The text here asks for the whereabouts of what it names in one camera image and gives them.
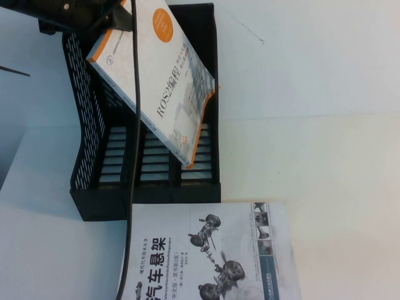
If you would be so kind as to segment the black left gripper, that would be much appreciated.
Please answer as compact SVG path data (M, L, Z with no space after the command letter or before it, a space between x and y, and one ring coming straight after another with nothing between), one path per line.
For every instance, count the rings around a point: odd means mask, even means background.
M90 32L105 29L132 31L132 16L117 1L39 1L41 33Z

